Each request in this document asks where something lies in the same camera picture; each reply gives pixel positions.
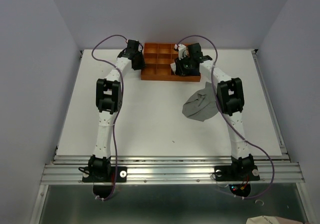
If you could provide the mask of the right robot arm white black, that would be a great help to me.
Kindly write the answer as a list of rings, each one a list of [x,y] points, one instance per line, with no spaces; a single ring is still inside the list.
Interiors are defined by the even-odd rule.
[[[256,168],[254,158],[245,139],[242,112],[245,105],[243,84],[240,78],[230,77],[216,67],[217,59],[204,55],[199,43],[175,44],[178,52],[175,73],[186,75],[197,71],[211,79],[218,111],[226,122],[231,145],[231,164],[214,168],[213,178],[219,182],[242,181]]]

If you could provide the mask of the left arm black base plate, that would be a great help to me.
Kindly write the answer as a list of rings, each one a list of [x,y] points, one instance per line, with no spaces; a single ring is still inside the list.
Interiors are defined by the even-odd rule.
[[[128,168],[126,166],[118,166],[117,171],[115,166],[111,166],[110,172],[107,170],[89,171],[88,167],[79,167],[78,170],[82,173],[83,183],[125,183],[127,181]]]

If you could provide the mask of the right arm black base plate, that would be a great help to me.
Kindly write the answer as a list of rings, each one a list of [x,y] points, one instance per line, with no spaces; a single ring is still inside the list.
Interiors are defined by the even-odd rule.
[[[259,181],[260,175],[254,175],[253,171],[258,170],[257,166],[244,168],[233,168],[231,165],[218,165],[214,167],[213,176],[218,182],[242,182]]]

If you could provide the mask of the navy blue underwear white trim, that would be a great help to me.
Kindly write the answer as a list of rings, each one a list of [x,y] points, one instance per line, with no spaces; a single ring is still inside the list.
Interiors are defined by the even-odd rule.
[[[191,75],[191,76],[200,76],[201,74],[200,74],[199,70],[197,70],[197,69],[192,69],[192,70],[190,71],[190,75]]]

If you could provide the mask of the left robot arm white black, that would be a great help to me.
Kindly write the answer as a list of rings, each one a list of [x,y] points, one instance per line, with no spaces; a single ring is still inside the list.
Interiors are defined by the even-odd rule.
[[[126,43],[126,48],[117,56],[111,71],[96,81],[95,104],[99,123],[94,151],[88,161],[88,173],[98,181],[110,180],[113,175],[111,138],[123,103],[124,77],[130,69],[136,71],[146,66],[142,44],[132,39]]]

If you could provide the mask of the white pink grey underwear pile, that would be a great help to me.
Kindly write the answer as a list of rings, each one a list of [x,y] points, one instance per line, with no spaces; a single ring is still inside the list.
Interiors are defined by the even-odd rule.
[[[172,72],[175,73],[176,72],[176,64],[175,63],[171,63],[170,67],[171,67]]]

